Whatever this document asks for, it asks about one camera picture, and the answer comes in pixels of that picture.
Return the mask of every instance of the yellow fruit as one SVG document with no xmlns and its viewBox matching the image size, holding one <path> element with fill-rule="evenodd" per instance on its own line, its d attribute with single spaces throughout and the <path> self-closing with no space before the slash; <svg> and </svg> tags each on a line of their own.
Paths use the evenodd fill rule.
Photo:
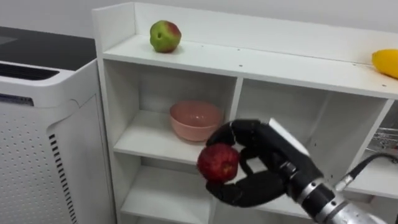
<svg viewBox="0 0 398 224">
<path fill-rule="evenodd" d="M 398 78 L 398 49 L 384 49 L 374 52 L 372 63 L 379 72 Z"/>
</svg>

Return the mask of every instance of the shelving unit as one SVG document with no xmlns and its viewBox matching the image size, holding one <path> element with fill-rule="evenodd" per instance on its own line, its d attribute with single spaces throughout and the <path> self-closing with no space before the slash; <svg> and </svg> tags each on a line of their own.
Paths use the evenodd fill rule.
<svg viewBox="0 0 398 224">
<path fill-rule="evenodd" d="M 210 197 L 195 172 L 204 144 L 184 141 L 170 127 L 169 108 L 180 100 L 209 101 L 225 121 L 277 119 L 333 184 L 368 154 L 398 99 L 398 82 L 369 59 L 398 48 L 398 34 L 137 2 L 95 9 L 93 19 L 121 224 L 311 222 L 286 196 L 245 210 Z M 172 54 L 149 44 L 150 26 L 161 19 L 183 34 Z M 234 181 L 242 177 L 240 171 Z M 397 177 L 398 166 L 380 160 L 348 190 L 369 197 L 361 206 L 390 224 Z"/>
</svg>

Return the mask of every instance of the black cable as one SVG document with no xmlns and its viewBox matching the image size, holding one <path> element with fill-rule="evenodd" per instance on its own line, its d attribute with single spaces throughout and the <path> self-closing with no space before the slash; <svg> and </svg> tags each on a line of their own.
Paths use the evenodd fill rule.
<svg viewBox="0 0 398 224">
<path fill-rule="evenodd" d="M 358 176 L 363 169 L 365 169 L 365 167 L 371 163 L 373 160 L 380 158 L 380 157 L 385 157 L 388 159 L 393 159 L 395 161 L 398 161 L 398 157 L 393 156 L 391 154 L 388 153 L 377 153 L 377 154 L 373 154 L 371 156 L 369 156 L 368 158 L 366 158 L 365 160 L 363 160 L 362 162 L 360 162 L 356 167 L 354 167 L 354 169 L 352 169 L 347 175 L 351 176 L 353 179 L 356 178 L 356 176 Z"/>
</svg>

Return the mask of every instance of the pink bowl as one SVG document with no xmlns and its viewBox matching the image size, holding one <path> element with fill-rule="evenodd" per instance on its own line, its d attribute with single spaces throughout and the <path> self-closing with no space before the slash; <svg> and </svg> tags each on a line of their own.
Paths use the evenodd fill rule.
<svg viewBox="0 0 398 224">
<path fill-rule="evenodd" d="M 221 123 L 221 111 L 203 101 L 180 101 L 170 108 L 172 127 L 189 141 L 205 141 Z"/>
</svg>

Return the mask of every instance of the ventilation grille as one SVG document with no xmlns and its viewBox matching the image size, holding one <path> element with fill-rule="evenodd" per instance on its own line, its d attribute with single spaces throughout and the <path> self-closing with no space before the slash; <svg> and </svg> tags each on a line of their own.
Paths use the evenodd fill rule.
<svg viewBox="0 0 398 224">
<path fill-rule="evenodd" d="M 0 93 L 0 102 L 15 103 L 18 105 L 27 105 L 27 106 L 34 105 L 32 98 L 23 97 L 23 96 L 12 96 L 12 95 L 1 94 L 1 93 Z"/>
<path fill-rule="evenodd" d="M 60 176 L 60 181 L 63 189 L 63 193 L 65 194 L 65 200 L 67 201 L 67 207 L 69 210 L 70 219 L 73 224 L 78 224 L 76 219 L 75 209 L 73 208 L 72 196 L 70 195 L 69 186 L 67 177 L 65 175 L 65 170 L 63 168 L 61 155 L 57 146 L 57 140 L 55 138 L 55 134 L 50 135 L 50 144 L 52 148 L 52 152 L 55 159 L 55 165 L 57 166 L 58 174 Z"/>
<path fill-rule="evenodd" d="M 46 70 L 41 68 L 29 68 L 17 65 L 0 63 L 0 76 L 20 78 L 25 80 L 46 80 L 58 74 L 59 71 Z"/>
</svg>

